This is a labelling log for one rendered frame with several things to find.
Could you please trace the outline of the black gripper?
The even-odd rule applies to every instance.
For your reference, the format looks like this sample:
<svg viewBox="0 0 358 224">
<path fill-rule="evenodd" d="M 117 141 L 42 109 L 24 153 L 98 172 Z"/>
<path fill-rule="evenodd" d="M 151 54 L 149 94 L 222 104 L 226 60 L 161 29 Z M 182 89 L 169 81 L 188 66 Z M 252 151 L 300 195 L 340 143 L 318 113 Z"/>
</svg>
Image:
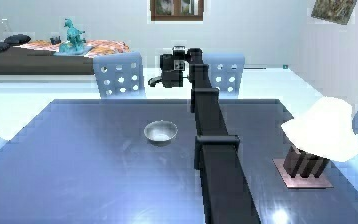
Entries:
<svg viewBox="0 0 358 224">
<path fill-rule="evenodd" d="M 160 56 L 161 76 L 153 77 L 148 80 L 150 87 L 155 87 L 158 83 L 165 88 L 182 87 L 183 72 L 186 69 L 187 55 L 185 53 L 163 54 Z"/>
</svg>

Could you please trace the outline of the teal dinosaur statue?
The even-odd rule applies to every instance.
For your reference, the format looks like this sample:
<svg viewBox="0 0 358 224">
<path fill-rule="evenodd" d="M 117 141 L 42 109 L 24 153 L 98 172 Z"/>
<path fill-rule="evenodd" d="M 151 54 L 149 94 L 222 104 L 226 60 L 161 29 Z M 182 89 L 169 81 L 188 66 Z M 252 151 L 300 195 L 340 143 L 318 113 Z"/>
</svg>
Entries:
<svg viewBox="0 0 358 224">
<path fill-rule="evenodd" d="M 59 45 L 56 56 L 85 55 L 92 46 L 86 44 L 86 40 L 81 37 L 84 31 L 77 29 L 71 19 L 66 18 L 64 26 L 67 27 L 66 41 Z"/>
</svg>

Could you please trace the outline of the silver metal bowl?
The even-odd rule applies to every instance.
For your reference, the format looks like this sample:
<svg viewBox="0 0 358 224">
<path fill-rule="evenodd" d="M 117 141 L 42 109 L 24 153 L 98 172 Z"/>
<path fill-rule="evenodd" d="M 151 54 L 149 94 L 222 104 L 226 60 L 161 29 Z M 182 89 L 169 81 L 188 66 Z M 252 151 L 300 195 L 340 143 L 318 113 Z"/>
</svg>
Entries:
<svg viewBox="0 0 358 224">
<path fill-rule="evenodd" d="M 178 133 L 177 126 L 171 121 L 158 120 L 145 126 L 144 136 L 150 144 L 169 145 Z"/>
</svg>

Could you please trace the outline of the glossy blue dining table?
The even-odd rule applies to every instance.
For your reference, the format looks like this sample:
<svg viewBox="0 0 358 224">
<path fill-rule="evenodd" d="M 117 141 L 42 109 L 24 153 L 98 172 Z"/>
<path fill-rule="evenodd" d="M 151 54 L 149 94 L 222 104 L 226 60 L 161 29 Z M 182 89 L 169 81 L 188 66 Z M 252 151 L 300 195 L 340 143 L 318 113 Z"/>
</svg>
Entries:
<svg viewBox="0 0 358 224">
<path fill-rule="evenodd" d="M 274 159 L 288 142 L 278 100 L 224 100 L 262 224 L 358 224 L 358 192 L 336 167 L 332 188 L 288 189 Z M 169 145 L 144 128 L 173 122 Z M 206 224 L 194 168 L 195 119 L 183 100 L 56 100 L 0 149 L 0 224 Z"/>
</svg>

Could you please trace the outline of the framed wall picture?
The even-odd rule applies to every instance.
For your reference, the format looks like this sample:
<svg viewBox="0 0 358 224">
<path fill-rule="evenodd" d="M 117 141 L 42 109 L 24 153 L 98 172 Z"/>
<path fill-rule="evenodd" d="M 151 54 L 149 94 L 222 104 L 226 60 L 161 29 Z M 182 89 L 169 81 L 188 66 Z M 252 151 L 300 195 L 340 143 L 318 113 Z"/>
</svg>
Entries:
<svg viewBox="0 0 358 224">
<path fill-rule="evenodd" d="M 313 6 L 311 17 L 347 25 L 357 0 L 316 0 Z"/>
</svg>

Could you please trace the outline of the dark bed with patterned cover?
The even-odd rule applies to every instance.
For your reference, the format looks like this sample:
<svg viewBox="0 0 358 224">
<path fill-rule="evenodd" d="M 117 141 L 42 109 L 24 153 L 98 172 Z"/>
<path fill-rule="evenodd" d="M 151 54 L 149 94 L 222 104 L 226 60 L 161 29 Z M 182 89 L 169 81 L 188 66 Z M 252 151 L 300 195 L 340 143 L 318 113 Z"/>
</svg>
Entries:
<svg viewBox="0 0 358 224">
<path fill-rule="evenodd" d="M 92 49 L 85 55 L 56 56 L 59 44 L 31 40 L 22 45 L 10 45 L 0 53 L 0 75 L 92 75 L 96 56 L 127 53 L 123 41 L 88 40 Z"/>
</svg>

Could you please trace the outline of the brown framed window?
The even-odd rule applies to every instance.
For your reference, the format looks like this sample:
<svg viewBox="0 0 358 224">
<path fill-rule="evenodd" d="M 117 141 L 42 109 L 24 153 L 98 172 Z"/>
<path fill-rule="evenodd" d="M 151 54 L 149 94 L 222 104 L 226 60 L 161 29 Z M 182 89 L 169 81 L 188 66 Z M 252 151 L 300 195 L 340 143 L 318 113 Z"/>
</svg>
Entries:
<svg viewBox="0 0 358 224">
<path fill-rule="evenodd" d="M 152 21 L 202 21 L 204 0 L 149 0 Z"/>
</svg>

